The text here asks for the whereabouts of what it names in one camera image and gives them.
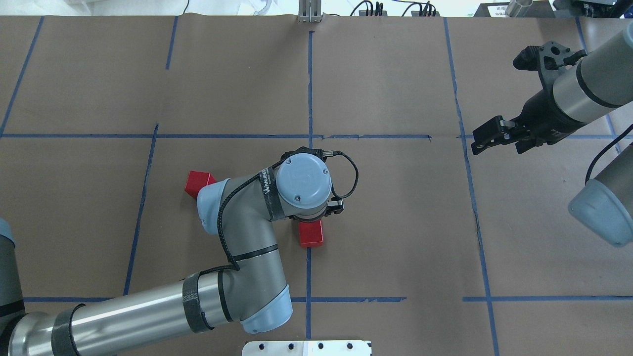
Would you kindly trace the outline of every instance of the white bracket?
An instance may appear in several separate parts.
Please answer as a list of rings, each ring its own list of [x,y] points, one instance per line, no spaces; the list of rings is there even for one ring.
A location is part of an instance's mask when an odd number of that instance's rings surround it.
[[[321,0],[299,0],[299,22],[321,22]]]
[[[372,342],[364,340],[251,341],[242,356],[371,356]]]

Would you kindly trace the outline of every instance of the light blue cap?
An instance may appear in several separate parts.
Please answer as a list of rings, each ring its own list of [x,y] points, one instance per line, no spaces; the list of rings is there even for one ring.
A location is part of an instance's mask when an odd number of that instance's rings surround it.
[[[15,246],[15,240],[13,239],[13,235],[11,235],[11,226],[9,226],[9,223],[1,217],[0,217],[0,236],[4,236],[5,238],[8,238],[9,240],[11,240],[11,242]]]
[[[332,190],[332,178],[321,159],[309,153],[290,156],[277,171],[279,195],[294,207],[323,205]]]
[[[629,47],[633,48],[633,22],[631,22],[624,31],[622,31],[622,35],[624,36],[624,42],[626,42]]]
[[[230,178],[222,182],[210,184],[200,189],[197,197],[198,216],[202,221],[202,227],[211,235],[218,234],[218,211],[222,200],[224,186]]]
[[[569,213],[613,246],[633,241],[633,218],[611,189],[589,179],[569,203]]]
[[[277,329],[292,316],[292,302],[290,301],[290,289],[286,284],[270,303],[253,314],[250,318],[242,321],[244,331],[249,334],[265,333]]]

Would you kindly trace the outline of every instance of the white floor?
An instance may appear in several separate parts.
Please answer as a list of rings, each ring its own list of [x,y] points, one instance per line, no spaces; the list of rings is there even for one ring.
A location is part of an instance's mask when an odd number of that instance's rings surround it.
[[[432,3],[442,16],[472,16],[481,2],[435,0]],[[322,10],[349,16],[358,3],[357,0],[323,0]],[[408,5],[385,0],[384,10],[389,16],[400,16]],[[179,15],[186,6],[187,0],[4,0],[0,1],[0,15]],[[296,15],[298,10],[298,0],[190,0],[187,8],[187,12],[203,15]]]

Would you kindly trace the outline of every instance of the black band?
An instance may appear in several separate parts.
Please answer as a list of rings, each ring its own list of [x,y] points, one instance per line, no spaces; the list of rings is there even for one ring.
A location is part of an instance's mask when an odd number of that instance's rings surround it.
[[[80,356],[73,339],[73,331],[70,323],[77,309],[85,306],[79,304],[73,309],[64,310],[57,315],[51,334],[51,348],[54,356]]]
[[[200,296],[197,291],[197,282],[200,278],[200,272],[194,273],[185,278],[182,283],[182,306],[185,308],[185,318],[194,333],[202,333],[203,331],[213,330],[206,322],[204,312],[200,307]]]
[[[6,317],[9,314],[17,313],[21,310],[24,310],[24,300],[22,299],[0,307],[0,317]]]
[[[592,91],[591,89],[587,86],[587,83],[585,83],[585,80],[582,78],[582,73],[580,72],[580,65],[582,64],[582,61],[580,61],[580,63],[578,63],[578,66],[576,67],[576,80],[578,80],[578,85],[580,86],[580,88],[582,89],[582,91],[585,93],[585,95],[595,101],[597,104],[604,106],[605,108],[612,108],[612,109],[617,109],[622,105],[615,105],[615,104],[611,104],[611,103],[607,103],[606,101],[600,99],[599,97],[597,97]]]
[[[9,355],[9,342],[11,341],[11,334],[13,334],[13,330],[18,325],[18,322],[25,317],[26,315],[19,315],[4,327],[4,330],[0,334],[0,356],[8,356]]]
[[[257,256],[260,256],[260,255],[263,255],[264,253],[275,251],[277,248],[278,248],[277,244],[274,244],[272,246],[260,248],[259,250],[256,250],[256,251],[251,251],[249,253],[243,253],[241,255],[233,256],[233,259],[235,261],[243,261],[243,260],[246,260],[246,259],[249,259],[249,258],[253,258],[253,257],[257,257]]]
[[[227,307],[227,300],[224,297],[224,284],[222,283],[222,271],[218,272],[218,292],[220,294],[220,304],[222,305],[222,312],[224,313],[224,318],[227,319],[228,322],[232,322],[231,314],[229,313],[229,308]]]
[[[264,194],[264,201],[268,208],[268,214],[270,215],[270,221],[284,220],[285,213],[279,200],[275,172],[272,167],[260,171],[260,184],[261,191]]]

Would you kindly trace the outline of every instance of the red block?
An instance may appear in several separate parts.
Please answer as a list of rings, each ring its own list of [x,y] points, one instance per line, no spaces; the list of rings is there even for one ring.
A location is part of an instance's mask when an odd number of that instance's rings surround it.
[[[301,247],[318,247],[323,244],[323,227],[321,220],[315,222],[299,222],[299,243]]]
[[[187,178],[187,184],[185,185],[185,191],[194,199],[197,199],[197,194],[200,192],[200,189],[215,182],[217,181],[210,173],[190,170],[189,177]]]

